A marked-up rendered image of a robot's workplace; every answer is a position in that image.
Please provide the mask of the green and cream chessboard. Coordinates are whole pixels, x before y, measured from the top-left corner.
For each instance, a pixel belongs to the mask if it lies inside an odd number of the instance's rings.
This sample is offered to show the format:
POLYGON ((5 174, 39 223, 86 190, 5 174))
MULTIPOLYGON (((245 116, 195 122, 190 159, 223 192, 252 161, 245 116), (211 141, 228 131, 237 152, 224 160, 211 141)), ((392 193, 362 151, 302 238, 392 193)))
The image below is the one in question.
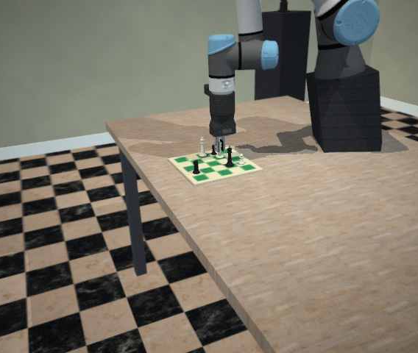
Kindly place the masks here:
POLYGON ((179 157, 169 158, 169 162, 174 165, 194 186, 204 185, 212 182, 218 182, 224 179, 240 177, 247 174, 253 174, 263 171, 262 168, 243 156, 243 165, 239 165, 240 154, 232 149, 231 158, 233 167, 226 167, 228 153, 227 148, 222 151, 223 158, 216 158, 210 151, 205 151, 206 157, 200 157, 198 153, 187 154, 179 157), (199 174, 193 174, 194 164, 197 160, 199 165, 199 174))

